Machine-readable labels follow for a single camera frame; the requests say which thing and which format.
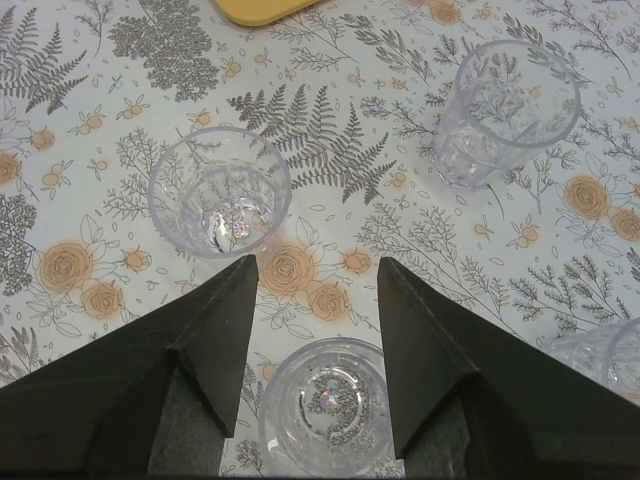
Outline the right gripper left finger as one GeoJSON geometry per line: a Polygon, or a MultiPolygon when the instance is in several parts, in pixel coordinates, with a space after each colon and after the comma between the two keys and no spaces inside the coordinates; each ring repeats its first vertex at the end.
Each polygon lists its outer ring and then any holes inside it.
{"type": "Polygon", "coordinates": [[[215,474],[235,431],[258,269],[190,293],[1,391],[5,474],[215,474]]]}

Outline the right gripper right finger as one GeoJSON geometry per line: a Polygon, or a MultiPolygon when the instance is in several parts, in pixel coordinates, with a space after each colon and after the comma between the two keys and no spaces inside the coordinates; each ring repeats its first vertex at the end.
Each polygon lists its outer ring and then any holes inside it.
{"type": "Polygon", "coordinates": [[[409,474],[635,474],[639,409],[450,300],[377,274],[396,456],[409,474]]]}

